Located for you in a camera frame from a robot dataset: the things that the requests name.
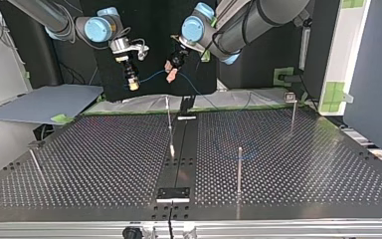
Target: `black background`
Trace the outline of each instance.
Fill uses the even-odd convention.
[[[135,59],[142,80],[163,69],[167,57],[175,49],[175,43],[170,39],[170,35],[179,34],[182,22],[192,13],[198,2],[200,0],[81,1],[85,16],[93,16],[102,8],[115,7],[123,26],[131,27],[128,38],[145,39],[150,51],[145,61],[139,62]],[[215,0],[204,2],[215,7]],[[114,60],[111,50],[95,50],[95,58],[106,97],[112,102],[150,94],[176,96],[196,94],[188,81],[182,77],[168,84],[165,80],[166,74],[158,75],[153,80],[143,83],[139,91],[130,92],[125,88],[123,68]],[[200,64],[197,77],[195,68],[198,60],[198,54],[193,52],[181,72],[191,79],[200,93],[211,94],[216,91],[216,59],[212,59],[208,64]]]

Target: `vertical metal post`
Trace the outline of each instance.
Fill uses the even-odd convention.
[[[243,167],[243,149],[238,148],[238,197],[241,200],[241,181],[242,181],[242,167]]]
[[[170,104],[169,104],[169,98],[165,97],[166,101],[166,109],[167,109],[167,120],[168,120],[168,128],[169,128],[169,134],[170,134],[170,154],[173,157],[175,157],[175,147],[173,146],[173,127],[172,127],[172,120],[170,118]]]

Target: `metal rod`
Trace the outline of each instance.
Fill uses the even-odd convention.
[[[243,149],[238,148],[238,197],[241,199],[241,180],[242,180],[242,167],[243,167]]]
[[[169,98],[166,96],[165,97],[166,101],[166,109],[167,109],[167,120],[168,120],[168,128],[169,128],[169,134],[170,134],[170,154],[172,158],[175,156],[175,147],[173,146],[173,127],[172,127],[172,120],[170,117],[170,103],[169,103]]]
[[[55,33],[68,26],[65,13],[50,0],[9,0],[14,6]]]
[[[293,112],[292,112],[292,127],[295,123],[295,116],[296,116],[296,109],[297,109],[297,101],[293,103]]]
[[[37,170],[39,170],[39,172],[42,173],[42,168],[40,167],[39,161],[37,160],[36,153],[34,152],[33,148],[30,148],[29,151],[30,151],[30,154],[32,155],[32,158],[33,158],[34,164],[37,167]]]

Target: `green tape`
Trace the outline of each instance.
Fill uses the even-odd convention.
[[[302,97],[300,98],[300,101],[305,104],[306,99],[308,98],[308,92],[304,92]]]
[[[323,97],[321,111],[324,113],[337,113],[340,104],[344,101],[343,88],[345,83],[328,82],[325,85],[325,95]]]
[[[342,0],[342,8],[360,8],[364,6],[365,0]]]
[[[293,72],[294,72],[293,67],[275,69],[275,72],[273,75],[273,85],[275,87],[290,87],[291,83],[285,83],[284,81],[279,80],[279,76],[280,75],[293,76]]]
[[[73,121],[74,118],[69,118],[69,117],[67,117],[67,116],[64,115],[64,114],[60,114],[60,115],[57,115],[57,116],[52,117],[51,120],[52,120],[53,122],[63,123],[63,124],[65,124],[65,123],[69,123],[69,122]]]

